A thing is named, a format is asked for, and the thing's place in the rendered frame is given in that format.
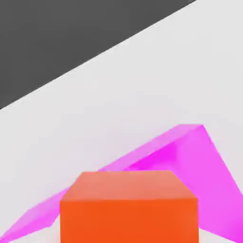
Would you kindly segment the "small orange cube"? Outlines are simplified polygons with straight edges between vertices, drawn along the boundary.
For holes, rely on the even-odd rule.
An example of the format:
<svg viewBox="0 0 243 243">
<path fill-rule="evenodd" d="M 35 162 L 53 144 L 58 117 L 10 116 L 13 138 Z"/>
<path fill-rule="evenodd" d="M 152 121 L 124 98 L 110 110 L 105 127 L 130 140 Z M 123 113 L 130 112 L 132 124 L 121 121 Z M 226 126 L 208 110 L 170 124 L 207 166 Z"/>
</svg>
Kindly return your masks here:
<svg viewBox="0 0 243 243">
<path fill-rule="evenodd" d="M 199 243 L 198 200 L 169 170 L 84 172 L 60 201 L 60 243 Z"/>
</svg>

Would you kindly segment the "large magenta box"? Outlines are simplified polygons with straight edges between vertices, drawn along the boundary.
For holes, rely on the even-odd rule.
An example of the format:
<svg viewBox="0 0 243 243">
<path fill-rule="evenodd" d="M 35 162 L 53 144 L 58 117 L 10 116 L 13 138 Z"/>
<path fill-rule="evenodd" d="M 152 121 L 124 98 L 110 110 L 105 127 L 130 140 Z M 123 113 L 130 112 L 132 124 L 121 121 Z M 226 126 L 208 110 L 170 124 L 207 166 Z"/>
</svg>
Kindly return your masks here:
<svg viewBox="0 0 243 243">
<path fill-rule="evenodd" d="M 203 125 L 178 125 L 96 172 L 157 170 L 173 172 L 197 197 L 199 230 L 243 243 L 243 193 Z M 0 243 L 60 220 L 60 201 L 69 188 L 28 210 Z"/>
</svg>

